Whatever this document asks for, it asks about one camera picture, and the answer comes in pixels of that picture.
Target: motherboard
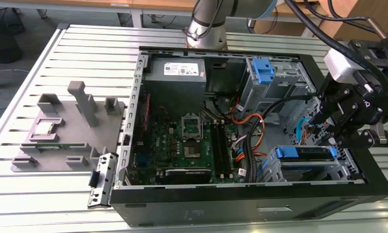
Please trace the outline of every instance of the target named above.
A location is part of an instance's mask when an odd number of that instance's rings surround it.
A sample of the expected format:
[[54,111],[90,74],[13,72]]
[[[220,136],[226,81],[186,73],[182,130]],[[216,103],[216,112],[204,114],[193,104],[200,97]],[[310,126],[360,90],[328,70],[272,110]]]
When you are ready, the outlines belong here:
[[134,169],[127,169],[134,185],[186,183],[192,177],[209,183],[237,183],[237,168],[229,146],[236,139],[236,128],[221,122],[155,121],[150,131],[150,144],[134,147]]

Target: aluminum extrusion table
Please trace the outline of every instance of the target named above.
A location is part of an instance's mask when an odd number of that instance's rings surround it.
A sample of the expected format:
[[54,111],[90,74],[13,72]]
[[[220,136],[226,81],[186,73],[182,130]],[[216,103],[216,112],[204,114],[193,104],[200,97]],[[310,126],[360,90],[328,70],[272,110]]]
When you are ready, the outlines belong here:
[[[326,74],[328,46],[314,38],[228,33],[230,50],[304,53]],[[129,229],[113,209],[87,210],[89,172],[14,173],[18,153],[38,112],[41,93],[66,92],[69,81],[83,81],[94,100],[114,96],[127,103],[138,46],[184,47],[177,30],[70,25],[57,29],[0,119],[0,232],[95,232]],[[370,149],[388,179],[388,148]],[[388,199],[357,205],[325,219],[224,226],[161,228],[142,232],[388,232]]]

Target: green circuit board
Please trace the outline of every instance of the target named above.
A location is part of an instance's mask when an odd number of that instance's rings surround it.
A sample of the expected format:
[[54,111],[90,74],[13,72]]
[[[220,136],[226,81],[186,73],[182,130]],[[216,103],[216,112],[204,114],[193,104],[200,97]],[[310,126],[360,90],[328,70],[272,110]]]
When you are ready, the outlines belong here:
[[[173,168],[198,168],[212,170],[210,183],[237,183],[237,170],[233,169],[233,161],[230,157],[230,150],[226,148],[229,163],[232,169],[230,177],[221,178],[214,174],[214,159],[213,159],[213,145],[212,145],[212,133],[210,123],[204,122],[201,124],[202,135],[200,142],[194,140],[182,140],[182,129],[180,121],[157,121],[151,126],[150,133],[150,148],[146,150],[138,150],[135,148],[134,160],[138,167],[138,180],[142,185],[155,184],[154,176],[159,169]],[[230,135],[236,133],[233,125],[225,125],[226,142],[230,145]],[[186,124],[185,133],[196,133],[197,127]]]

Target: power supply label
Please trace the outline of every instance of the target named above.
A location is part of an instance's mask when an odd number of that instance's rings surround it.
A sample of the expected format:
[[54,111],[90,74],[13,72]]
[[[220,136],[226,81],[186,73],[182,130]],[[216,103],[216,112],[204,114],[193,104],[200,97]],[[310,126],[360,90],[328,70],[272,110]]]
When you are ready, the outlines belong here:
[[168,62],[164,64],[164,75],[198,76],[198,64]]

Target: white sticker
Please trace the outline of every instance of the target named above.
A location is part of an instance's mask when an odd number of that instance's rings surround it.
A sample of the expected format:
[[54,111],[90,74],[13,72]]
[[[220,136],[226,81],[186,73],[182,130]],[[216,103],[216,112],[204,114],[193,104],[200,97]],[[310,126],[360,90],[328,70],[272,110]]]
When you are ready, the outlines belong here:
[[241,105],[240,104],[236,104],[236,108],[238,109],[238,111],[241,112],[242,111],[242,107],[241,107]]
[[129,4],[110,3],[110,6],[123,6],[123,7],[129,7]]
[[165,63],[164,75],[198,76],[197,63]]
[[238,168],[238,176],[245,176],[245,169]]

